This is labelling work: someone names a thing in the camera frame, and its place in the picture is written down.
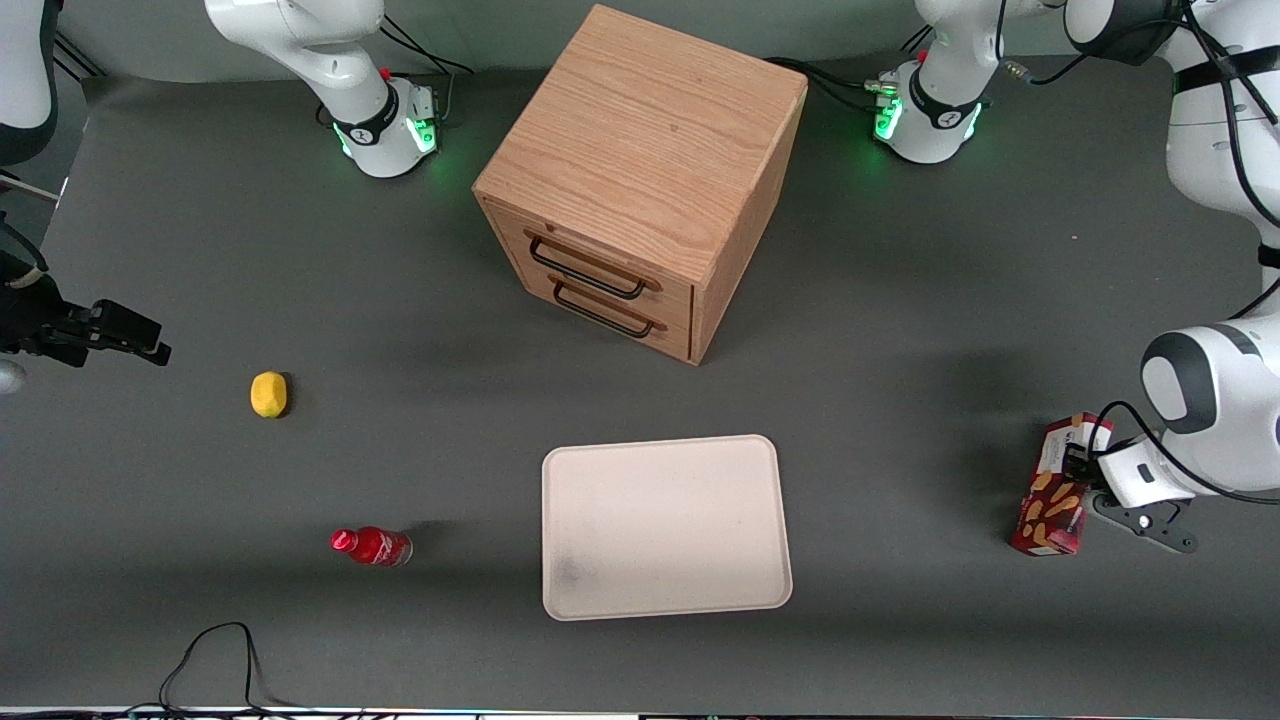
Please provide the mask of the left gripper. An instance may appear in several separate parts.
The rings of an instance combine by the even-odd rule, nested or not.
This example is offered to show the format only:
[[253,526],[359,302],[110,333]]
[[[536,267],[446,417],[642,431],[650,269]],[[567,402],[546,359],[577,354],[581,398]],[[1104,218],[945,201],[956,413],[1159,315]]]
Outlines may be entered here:
[[1137,437],[1098,454],[1097,461],[1084,446],[1066,445],[1065,478],[1083,479],[1083,503],[1115,497],[1123,507],[1138,509],[1197,496],[1181,483],[1184,475],[1165,462],[1152,439]]

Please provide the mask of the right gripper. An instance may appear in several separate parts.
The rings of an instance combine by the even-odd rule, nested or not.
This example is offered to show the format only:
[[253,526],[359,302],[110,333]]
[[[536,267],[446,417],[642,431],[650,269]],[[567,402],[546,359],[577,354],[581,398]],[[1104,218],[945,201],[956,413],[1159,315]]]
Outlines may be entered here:
[[[91,338],[87,322],[104,338]],[[163,327],[111,300],[92,309],[68,302],[55,281],[14,255],[3,256],[1,350],[45,356],[82,368],[90,350],[111,350],[169,364],[172,348],[160,342]]]

